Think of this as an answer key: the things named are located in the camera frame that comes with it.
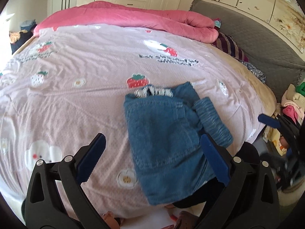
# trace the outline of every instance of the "black and white patterned cloth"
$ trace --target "black and white patterned cloth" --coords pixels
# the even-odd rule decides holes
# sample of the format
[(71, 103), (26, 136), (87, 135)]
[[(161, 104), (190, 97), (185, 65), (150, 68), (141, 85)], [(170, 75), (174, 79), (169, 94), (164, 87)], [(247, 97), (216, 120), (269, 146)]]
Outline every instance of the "black and white patterned cloth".
[(241, 60), (239, 60), (239, 62), (246, 66), (247, 69), (251, 71), (262, 83), (266, 82), (266, 76), (264, 75), (264, 73), (258, 68), (256, 68), (253, 64)]

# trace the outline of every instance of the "quilted headboard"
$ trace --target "quilted headboard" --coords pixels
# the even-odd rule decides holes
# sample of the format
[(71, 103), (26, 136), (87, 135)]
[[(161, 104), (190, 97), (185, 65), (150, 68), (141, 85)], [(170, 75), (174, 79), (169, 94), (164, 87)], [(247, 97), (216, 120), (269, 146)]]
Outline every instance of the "quilted headboard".
[(220, 31), (232, 36), (249, 61), (266, 75), (266, 85), (278, 102), (289, 84), (297, 84), (305, 62), (271, 30), (236, 11), (202, 0), (194, 0), (190, 11), (221, 19)]

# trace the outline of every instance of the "purple striped pillow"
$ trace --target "purple striped pillow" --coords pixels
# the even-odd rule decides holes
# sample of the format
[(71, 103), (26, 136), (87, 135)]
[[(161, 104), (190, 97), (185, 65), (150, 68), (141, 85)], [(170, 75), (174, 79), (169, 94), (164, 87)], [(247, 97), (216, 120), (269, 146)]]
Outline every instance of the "purple striped pillow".
[(219, 36), (212, 45), (216, 46), (218, 49), (225, 53), (228, 53), (233, 58), (241, 61), (249, 62), (248, 57), (245, 55), (244, 51), (235, 43), (233, 38), (229, 35), (219, 32)]

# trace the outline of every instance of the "pink blanket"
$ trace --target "pink blanket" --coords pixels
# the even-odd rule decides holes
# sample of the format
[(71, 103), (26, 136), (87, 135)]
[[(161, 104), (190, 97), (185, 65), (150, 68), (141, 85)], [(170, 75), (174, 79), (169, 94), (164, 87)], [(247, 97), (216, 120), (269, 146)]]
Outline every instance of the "pink blanket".
[(100, 23), (163, 30), (203, 43), (213, 43), (218, 37), (218, 32), (214, 29), (214, 22), (195, 12), (130, 8), (104, 1), (56, 12), (38, 24), (34, 30), (34, 36), (38, 37), (39, 30), (48, 27)]

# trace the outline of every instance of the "blue denim jacket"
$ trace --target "blue denim jacket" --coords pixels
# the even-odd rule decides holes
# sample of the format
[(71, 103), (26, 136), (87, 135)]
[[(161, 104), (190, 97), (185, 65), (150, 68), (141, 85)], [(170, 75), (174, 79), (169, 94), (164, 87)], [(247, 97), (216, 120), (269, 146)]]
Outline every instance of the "blue denim jacket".
[(135, 171), (151, 205), (180, 201), (215, 177), (199, 146), (205, 131), (223, 147), (233, 142), (209, 98), (200, 100), (189, 82), (171, 91), (128, 94), (124, 102)]

